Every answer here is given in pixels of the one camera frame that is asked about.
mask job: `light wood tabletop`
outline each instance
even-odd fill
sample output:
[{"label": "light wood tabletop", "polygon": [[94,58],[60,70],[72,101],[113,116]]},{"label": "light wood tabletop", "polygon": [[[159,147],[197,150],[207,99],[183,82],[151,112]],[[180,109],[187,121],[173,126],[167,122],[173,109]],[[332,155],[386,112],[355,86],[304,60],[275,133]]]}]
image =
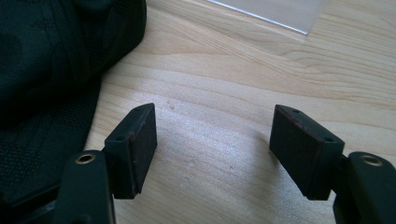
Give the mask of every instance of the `light wood tabletop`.
[{"label": "light wood tabletop", "polygon": [[154,103],[158,147],[118,223],[334,223],[268,144],[275,105],[396,165],[396,2],[330,0],[300,35],[206,0],[148,0],[142,43],[112,67],[86,148]]}]

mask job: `black plastic part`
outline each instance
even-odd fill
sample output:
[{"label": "black plastic part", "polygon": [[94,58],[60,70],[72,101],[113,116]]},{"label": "black plastic part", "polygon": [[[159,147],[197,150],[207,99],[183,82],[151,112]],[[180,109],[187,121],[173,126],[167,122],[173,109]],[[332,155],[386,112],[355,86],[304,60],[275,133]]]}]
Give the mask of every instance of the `black plastic part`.
[{"label": "black plastic part", "polygon": [[348,185],[363,223],[396,223],[396,170],[370,153],[349,154]]},{"label": "black plastic part", "polygon": [[143,183],[157,147],[154,104],[133,109],[105,141],[112,188],[117,199],[133,199]]},{"label": "black plastic part", "polygon": [[291,107],[276,105],[270,149],[309,200],[327,200],[344,142]]},{"label": "black plastic part", "polygon": [[103,152],[87,150],[67,161],[52,223],[115,223]]}]

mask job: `wood grain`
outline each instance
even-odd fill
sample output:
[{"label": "wood grain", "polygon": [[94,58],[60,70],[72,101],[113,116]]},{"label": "wood grain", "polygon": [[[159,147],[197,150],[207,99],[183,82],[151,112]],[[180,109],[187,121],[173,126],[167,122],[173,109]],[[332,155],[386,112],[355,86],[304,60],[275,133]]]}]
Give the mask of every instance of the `wood grain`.
[{"label": "wood grain", "polygon": [[276,104],[396,164],[396,3],[333,0],[299,35],[205,0],[148,0],[143,42],[105,75],[86,148],[156,105],[159,145],[118,223],[334,223],[268,141]]}]

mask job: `black fabric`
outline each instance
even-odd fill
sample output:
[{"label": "black fabric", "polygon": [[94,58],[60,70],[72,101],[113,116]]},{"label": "black fabric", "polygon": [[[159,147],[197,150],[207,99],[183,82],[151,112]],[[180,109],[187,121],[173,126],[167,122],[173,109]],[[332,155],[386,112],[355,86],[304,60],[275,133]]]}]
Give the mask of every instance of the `black fabric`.
[{"label": "black fabric", "polygon": [[145,26],[145,0],[0,0],[0,127],[83,88]]},{"label": "black fabric", "polygon": [[0,208],[59,184],[95,80],[140,43],[146,13],[145,0],[0,0]]}]

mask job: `transparent acrylic panel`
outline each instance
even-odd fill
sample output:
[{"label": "transparent acrylic panel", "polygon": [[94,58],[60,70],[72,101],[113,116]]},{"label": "transparent acrylic panel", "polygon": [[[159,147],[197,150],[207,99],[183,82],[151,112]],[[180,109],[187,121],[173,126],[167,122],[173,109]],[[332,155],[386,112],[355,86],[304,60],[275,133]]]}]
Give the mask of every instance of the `transparent acrylic panel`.
[{"label": "transparent acrylic panel", "polygon": [[308,34],[326,0],[208,0]]}]

